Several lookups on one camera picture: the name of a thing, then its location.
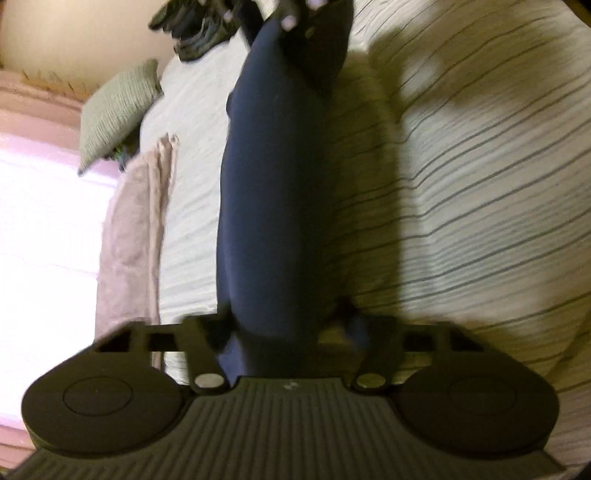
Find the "black clothing item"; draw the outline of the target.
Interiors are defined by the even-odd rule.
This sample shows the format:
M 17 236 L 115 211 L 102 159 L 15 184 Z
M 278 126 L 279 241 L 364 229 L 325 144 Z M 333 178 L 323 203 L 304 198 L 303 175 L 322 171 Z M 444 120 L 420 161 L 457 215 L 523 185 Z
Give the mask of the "black clothing item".
M 190 63 L 231 40 L 238 32 L 243 5 L 244 1 L 168 1 L 152 16 L 148 28 L 168 34 L 179 61 Z

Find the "pink folded blanket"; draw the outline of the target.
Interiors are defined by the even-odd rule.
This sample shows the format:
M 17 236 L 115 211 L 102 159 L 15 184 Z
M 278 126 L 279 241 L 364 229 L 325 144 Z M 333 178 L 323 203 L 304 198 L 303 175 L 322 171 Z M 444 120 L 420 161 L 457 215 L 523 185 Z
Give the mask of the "pink folded blanket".
M 103 222 L 96 340 L 132 320 L 160 323 L 160 255 L 177 153 L 177 137 L 166 134 L 137 154 L 118 180 Z

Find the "striped white bed sheet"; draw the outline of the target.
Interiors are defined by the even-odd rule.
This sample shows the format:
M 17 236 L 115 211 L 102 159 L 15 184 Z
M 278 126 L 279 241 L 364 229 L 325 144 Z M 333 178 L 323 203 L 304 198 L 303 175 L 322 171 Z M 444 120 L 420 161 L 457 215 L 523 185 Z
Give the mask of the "striped white bed sheet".
M 360 1 L 329 118 L 329 295 L 451 321 L 590 459 L 590 29 L 562 1 Z

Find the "navy blue garment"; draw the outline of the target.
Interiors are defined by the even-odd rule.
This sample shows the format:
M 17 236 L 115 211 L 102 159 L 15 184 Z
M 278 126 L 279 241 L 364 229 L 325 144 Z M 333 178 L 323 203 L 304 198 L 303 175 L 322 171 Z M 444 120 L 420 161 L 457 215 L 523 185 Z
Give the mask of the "navy blue garment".
M 329 96 L 346 60 L 349 1 L 284 1 L 228 98 L 217 303 L 238 324 L 228 377 L 297 377 L 322 321 Z

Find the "green knitted cushion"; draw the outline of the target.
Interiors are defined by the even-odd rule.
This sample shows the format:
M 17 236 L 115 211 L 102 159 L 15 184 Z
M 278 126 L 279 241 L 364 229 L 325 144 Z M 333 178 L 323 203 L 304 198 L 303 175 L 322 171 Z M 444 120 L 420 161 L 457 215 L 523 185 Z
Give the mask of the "green knitted cushion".
M 97 161 L 115 161 L 123 171 L 139 151 L 144 115 L 162 96 L 158 61 L 148 59 L 116 74 L 96 90 L 81 110 L 78 174 Z

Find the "pink window curtain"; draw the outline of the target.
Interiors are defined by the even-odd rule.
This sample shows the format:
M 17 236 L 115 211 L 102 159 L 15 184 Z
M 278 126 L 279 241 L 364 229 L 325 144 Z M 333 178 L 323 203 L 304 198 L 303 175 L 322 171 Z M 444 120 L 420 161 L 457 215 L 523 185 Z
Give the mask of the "pink window curtain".
M 102 224 L 119 175 L 78 176 L 83 94 L 1 74 L 1 467 L 33 451 L 29 385 L 94 336 Z

